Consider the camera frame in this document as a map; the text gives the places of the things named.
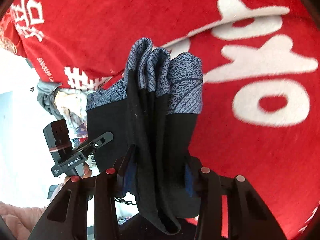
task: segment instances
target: person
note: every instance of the person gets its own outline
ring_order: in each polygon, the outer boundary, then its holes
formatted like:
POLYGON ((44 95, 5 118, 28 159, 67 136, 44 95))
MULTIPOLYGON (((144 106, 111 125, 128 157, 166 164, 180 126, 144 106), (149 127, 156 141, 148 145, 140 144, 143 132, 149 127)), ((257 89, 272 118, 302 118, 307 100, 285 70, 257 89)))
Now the person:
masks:
POLYGON ((141 37, 191 52, 204 92, 190 154, 248 178, 288 239, 305 229, 320 199, 320 33, 300 0, 52 1, 10 7, 41 80, 108 88, 141 37))
MULTIPOLYGON (((92 171, 87 163, 84 163, 83 179, 92 175, 92 171)), ((65 177, 63 183, 58 185, 53 192, 51 200, 57 195, 60 189, 66 184, 70 177, 65 177)), ((0 201, 0 216, 11 230, 17 240, 27 240, 32 229, 44 213, 46 207, 20 208, 0 201)))

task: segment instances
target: pile of clothes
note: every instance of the pile of clothes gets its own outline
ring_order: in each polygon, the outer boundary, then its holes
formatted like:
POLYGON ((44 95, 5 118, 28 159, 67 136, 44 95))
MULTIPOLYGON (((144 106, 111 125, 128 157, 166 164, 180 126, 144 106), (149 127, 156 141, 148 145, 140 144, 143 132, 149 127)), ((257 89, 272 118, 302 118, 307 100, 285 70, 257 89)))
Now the pile of clothes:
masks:
POLYGON ((57 120, 65 119, 70 133, 77 138, 87 138, 88 94, 94 91, 60 88, 62 83, 43 82, 37 85, 37 101, 57 120))

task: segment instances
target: human hand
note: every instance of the human hand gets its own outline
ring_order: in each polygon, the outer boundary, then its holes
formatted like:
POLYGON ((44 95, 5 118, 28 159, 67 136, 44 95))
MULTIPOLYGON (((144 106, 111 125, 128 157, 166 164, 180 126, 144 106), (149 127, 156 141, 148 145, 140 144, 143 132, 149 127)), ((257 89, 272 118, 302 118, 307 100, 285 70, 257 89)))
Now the human hand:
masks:
MULTIPOLYGON (((91 177, 92 175, 92 170, 90 170, 90 167, 86 162, 84 162, 83 164, 83 172, 84 172, 84 175, 82 176, 83 179, 91 177)), ((66 184, 69 179, 70 177, 66 176, 63 180, 63 183, 66 184)))

